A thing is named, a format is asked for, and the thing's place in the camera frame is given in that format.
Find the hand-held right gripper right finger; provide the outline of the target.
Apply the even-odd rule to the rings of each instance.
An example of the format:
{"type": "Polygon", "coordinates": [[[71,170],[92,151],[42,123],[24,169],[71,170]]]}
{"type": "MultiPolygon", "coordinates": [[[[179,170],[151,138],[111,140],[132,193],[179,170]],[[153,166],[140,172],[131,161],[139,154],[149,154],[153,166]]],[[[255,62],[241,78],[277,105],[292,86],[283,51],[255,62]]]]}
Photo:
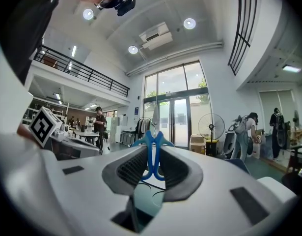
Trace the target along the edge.
{"type": "Polygon", "coordinates": [[[297,203],[297,196],[279,182],[263,184],[225,160],[175,147],[163,151],[197,166],[202,175],[192,173],[170,190],[189,192],[200,182],[187,199],[163,202],[150,223],[153,236],[269,236],[297,203]]]}

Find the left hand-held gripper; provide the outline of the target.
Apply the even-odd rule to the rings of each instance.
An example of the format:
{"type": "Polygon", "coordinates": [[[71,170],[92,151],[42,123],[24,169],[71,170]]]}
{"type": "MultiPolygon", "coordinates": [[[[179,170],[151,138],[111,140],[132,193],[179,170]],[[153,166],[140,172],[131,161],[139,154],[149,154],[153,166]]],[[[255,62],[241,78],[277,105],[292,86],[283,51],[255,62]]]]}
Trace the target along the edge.
{"type": "Polygon", "coordinates": [[[29,130],[42,148],[52,148],[57,160],[88,158],[100,154],[100,150],[93,144],[69,137],[69,126],[48,108],[40,108],[29,130]]]}

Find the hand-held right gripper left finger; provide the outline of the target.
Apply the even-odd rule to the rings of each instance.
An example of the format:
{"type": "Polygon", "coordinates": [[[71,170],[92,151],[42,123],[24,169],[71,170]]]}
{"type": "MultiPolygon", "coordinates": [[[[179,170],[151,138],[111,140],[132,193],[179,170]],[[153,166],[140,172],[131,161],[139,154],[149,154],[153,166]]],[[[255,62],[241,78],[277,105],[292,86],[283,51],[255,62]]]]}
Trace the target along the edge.
{"type": "Polygon", "coordinates": [[[126,236],[139,231],[134,190],[147,149],[66,161],[0,133],[0,183],[11,206],[47,236],[126,236]]]}

